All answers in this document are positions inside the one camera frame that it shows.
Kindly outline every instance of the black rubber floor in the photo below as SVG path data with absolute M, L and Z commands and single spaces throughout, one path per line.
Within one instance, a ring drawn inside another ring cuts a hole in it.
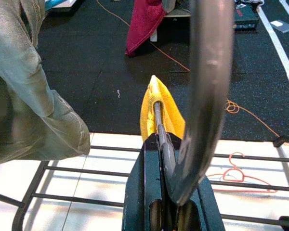
M 130 22 L 132 0 L 100 2 Z M 263 11 L 269 21 L 289 23 L 278 0 L 266 1 Z M 48 82 L 91 132 L 140 134 L 142 98 L 153 74 L 169 88 L 185 116 L 188 73 L 149 43 L 139 48 L 136 57 L 126 57 L 127 32 L 128 27 L 95 0 L 85 0 L 74 15 L 51 14 L 42 26 L 38 51 Z M 276 34 L 289 58 L 289 32 Z M 188 19 L 165 19 L 156 45 L 188 66 Z M 261 22 L 256 31 L 236 32 L 229 99 L 251 110 L 278 134 L 289 135 L 289 81 Z M 271 141 L 275 137 L 244 111 L 226 115 L 223 139 Z

